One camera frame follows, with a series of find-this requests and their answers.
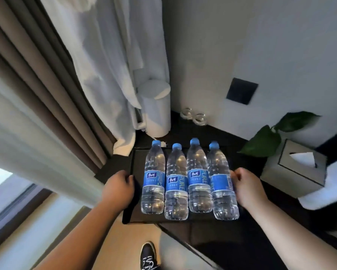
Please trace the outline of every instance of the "hand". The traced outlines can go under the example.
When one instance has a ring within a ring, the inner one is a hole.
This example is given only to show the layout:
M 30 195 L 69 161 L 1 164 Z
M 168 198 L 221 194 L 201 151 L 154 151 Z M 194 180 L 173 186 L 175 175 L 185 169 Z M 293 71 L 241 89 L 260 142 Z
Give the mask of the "hand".
M 134 197 L 134 191 L 134 176 L 129 176 L 126 171 L 116 172 L 107 180 L 100 204 L 120 213 L 130 204 Z
M 268 202 L 261 180 L 245 168 L 231 172 L 232 181 L 236 187 L 237 201 L 248 211 Z

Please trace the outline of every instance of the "electrical outlet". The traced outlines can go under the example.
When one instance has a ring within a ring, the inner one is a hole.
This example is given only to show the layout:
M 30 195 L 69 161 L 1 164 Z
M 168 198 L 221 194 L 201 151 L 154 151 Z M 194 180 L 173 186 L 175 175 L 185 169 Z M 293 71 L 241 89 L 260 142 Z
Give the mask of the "electrical outlet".
M 258 84 L 256 83 L 234 78 L 229 87 L 226 99 L 248 105 L 257 87 Z

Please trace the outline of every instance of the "forearm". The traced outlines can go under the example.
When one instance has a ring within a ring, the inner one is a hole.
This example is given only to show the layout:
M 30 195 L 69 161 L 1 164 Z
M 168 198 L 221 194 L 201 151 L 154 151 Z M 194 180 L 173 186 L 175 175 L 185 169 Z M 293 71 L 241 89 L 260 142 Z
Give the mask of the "forearm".
M 290 270 L 337 270 L 337 250 L 267 201 L 249 210 Z
M 105 231 L 119 212 L 98 204 L 35 268 L 36 270 L 85 269 Z

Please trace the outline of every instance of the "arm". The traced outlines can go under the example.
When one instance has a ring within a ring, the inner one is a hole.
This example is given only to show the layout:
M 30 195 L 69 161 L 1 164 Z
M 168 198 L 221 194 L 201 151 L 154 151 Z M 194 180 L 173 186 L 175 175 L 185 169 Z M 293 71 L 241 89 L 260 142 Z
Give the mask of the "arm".
M 238 202 L 260 225 L 290 270 L 337 270 L 337 250 L 271 203 L 261 181 L 250 171 L 231 171 Z
M 107 228 L 131 202 L 133 176 L 119 171 L 108 179 L 102 201 L 52 250 L 35 270 L 85 269 Z

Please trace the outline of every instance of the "sneaker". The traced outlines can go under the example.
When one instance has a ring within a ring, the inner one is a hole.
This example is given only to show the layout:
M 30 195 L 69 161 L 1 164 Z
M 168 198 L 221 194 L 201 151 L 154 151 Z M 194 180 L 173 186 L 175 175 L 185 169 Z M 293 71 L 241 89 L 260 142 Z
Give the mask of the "sneaker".
M 141 270 L 153 270 L 158 267 L 155 246 L 151 241 L 145 242 L 141 248 L 140 267 Z

